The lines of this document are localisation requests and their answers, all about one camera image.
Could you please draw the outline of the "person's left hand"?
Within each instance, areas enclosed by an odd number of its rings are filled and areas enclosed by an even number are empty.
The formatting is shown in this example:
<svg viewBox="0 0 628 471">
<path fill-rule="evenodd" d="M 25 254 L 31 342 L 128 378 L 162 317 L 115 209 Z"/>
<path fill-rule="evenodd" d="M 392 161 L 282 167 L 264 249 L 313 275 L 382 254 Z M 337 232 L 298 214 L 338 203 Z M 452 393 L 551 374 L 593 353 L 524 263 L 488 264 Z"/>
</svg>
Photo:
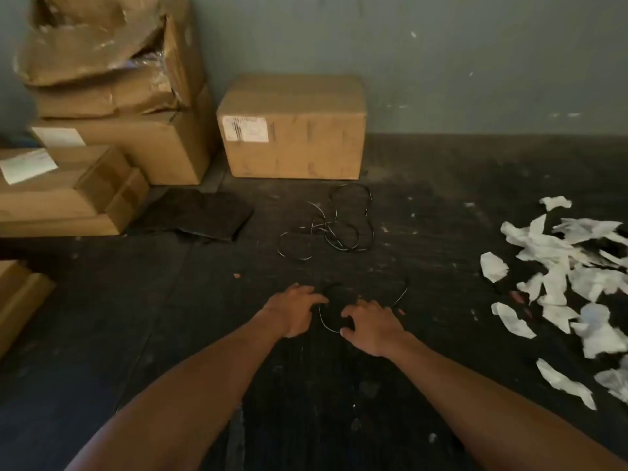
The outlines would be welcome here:
<svg viewBox="0 0 628 471">
<path fill-rule="evenodd" d="M 328 298 L 316 292 L 314 286 L 294 283 L 273 295 L 261 309 L 271 318 L 283 338 L 293 338 L 306 332 L 311 323 L 312 308 L 328 304 Z"/>
</svg>

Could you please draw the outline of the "person's right hand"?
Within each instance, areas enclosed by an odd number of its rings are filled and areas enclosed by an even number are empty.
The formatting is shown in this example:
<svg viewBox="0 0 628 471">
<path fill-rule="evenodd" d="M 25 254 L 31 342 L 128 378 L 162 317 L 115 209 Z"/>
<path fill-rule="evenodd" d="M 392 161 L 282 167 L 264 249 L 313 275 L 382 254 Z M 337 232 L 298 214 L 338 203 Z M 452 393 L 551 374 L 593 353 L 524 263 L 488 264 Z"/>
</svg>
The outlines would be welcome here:
<svg viewBox="0 0 628 471">
<path fill-rule="evenodd" d="M 341 317 L 353 323 L 352 328 L 341 328 L 341 337 L 370 356 L 388 358 L 391 348 L 405 335 L 392 309 L 377 301 L 359 299 L 342 309 Z"/>
</svg>

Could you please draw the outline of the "person's right forearm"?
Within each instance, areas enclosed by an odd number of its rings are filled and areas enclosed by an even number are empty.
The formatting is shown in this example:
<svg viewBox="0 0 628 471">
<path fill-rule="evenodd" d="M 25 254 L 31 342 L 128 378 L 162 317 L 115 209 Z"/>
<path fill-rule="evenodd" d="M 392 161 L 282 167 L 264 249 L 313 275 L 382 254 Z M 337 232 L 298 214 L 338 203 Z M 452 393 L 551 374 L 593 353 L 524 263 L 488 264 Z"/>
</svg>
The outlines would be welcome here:
<svg viewBox="0 0 628 471">
<path fill-rule="evenodd" d="M 407 332 L 384 335 L 377 349 L 488 471 L 628 471 L 628 462 L 559 416 Z"/>
</svg>

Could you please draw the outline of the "person's left forearm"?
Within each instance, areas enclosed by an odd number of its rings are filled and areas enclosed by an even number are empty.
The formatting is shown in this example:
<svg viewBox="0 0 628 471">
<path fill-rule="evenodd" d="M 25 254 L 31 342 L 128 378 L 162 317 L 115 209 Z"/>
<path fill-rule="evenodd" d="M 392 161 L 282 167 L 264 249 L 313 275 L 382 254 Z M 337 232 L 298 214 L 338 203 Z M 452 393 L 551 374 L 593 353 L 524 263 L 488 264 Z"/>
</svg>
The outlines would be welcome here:
<svg viewBox="0 0 628 471">
<path fill-rule="evenodd" d="M 194 471 L 224 429 L 286 321 L 260 311 L 163 374 L 117 412 L 65 471 Z"/>
</svg>

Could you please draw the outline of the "black flat plastic sheet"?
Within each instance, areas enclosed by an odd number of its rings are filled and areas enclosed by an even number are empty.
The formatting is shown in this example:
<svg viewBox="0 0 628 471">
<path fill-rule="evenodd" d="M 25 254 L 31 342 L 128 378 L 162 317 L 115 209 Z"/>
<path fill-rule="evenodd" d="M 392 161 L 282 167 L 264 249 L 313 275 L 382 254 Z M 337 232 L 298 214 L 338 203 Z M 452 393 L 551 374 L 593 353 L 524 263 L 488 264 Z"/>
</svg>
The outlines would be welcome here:
<svg viewBox="0 0 628 471">
<path fill-rule="evenodd" d="M 175 232 L 206 240 L 231 242 L 253 213 L 254 208 L 235 193 L 170 188 L 145 207 L 127 228 L 127 232 Z"/>
</svg>

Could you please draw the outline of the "closed cardboard box white label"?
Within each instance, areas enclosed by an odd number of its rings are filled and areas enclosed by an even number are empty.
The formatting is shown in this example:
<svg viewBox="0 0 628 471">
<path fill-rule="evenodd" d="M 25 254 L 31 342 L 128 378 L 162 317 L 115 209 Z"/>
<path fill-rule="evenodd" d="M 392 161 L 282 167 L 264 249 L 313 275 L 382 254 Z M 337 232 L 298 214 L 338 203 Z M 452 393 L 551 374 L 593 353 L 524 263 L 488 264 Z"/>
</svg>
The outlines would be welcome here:
<svg viewBox="0 0 628 471">
<path fill-rule="evenodd" d="M 367 106 L 347 75 L 241 75 L 217 109 L 237 178 L 358 180 Z"/>
</svg>

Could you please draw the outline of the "pile of torn white paper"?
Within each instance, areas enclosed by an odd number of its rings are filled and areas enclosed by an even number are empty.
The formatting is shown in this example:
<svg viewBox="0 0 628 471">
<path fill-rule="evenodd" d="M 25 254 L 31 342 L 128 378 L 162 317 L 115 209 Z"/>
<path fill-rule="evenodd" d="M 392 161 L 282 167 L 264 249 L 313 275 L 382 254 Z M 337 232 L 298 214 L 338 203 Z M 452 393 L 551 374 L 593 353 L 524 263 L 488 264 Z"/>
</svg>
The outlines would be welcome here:
<svg viewBox="0 0 628 471">
<path fill-rule="evenodd" d="M 628 412 L 628 211 L 566 196 L 488 209 L 480 275 L 505 299 L 491 312 L 551 390 L 590 411 Z"/>
</svg>

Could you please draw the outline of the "large cardboard box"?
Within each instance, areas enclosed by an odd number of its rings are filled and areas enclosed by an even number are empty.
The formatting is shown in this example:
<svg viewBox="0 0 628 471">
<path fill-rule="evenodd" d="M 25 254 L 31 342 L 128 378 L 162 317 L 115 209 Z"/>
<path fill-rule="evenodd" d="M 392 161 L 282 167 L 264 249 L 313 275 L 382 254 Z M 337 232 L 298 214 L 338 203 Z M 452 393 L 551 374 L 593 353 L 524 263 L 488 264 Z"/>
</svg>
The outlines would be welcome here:
<svg viewBox="0 0 628 471">
<path fill-rule="evenodd" d="M 29 128 L 48 148 L 115 145 L 156 186 L 200 184 L 219 144 L 208 84 L 189 109 L 97 119 L 37 119 Z"/>
</svg>

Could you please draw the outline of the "flat cardboard box white label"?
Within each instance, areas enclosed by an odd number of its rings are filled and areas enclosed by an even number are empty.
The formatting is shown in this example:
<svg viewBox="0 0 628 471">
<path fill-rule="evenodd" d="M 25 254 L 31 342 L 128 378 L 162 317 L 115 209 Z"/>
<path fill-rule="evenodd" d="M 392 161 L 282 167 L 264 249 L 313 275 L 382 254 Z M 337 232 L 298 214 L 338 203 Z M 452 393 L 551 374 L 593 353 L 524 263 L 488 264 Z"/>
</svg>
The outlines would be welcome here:
<svg viewBox="0 0 628 471">
<path fill-rule="evenodd" d="M 115 146 L 0 149 L 0 238 L 118 236 L 148 192 Z"/>
</svg>

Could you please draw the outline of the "small plain cardboard box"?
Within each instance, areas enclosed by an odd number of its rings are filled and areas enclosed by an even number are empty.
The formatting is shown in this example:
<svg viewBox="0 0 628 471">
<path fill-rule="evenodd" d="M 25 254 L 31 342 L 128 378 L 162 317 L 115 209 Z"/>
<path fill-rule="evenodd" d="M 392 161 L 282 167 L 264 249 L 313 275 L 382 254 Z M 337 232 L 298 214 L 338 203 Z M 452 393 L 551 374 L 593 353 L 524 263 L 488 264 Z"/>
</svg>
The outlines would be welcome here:
<svg viewBox="0 0 628 471">
<path fill-rule="evenodd" d="M 0 361 L 55 288 L 20 261 L 0 261 Z"/>
</svg>

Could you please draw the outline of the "torn crumpled cardboard box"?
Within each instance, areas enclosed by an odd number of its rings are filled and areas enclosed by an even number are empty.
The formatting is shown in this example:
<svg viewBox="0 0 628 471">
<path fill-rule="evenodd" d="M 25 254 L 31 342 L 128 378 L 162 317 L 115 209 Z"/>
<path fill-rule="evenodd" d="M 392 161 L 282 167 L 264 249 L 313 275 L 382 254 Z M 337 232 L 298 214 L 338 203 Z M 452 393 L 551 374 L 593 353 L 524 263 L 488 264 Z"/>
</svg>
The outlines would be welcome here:
<svg viewBox="0 0 628 471">
<path fill-rule="evenodd" d="M 190 0 L 32 0 L 12 67 L 41 118 L 188 108 L 206 84 Z"/>
</svg>

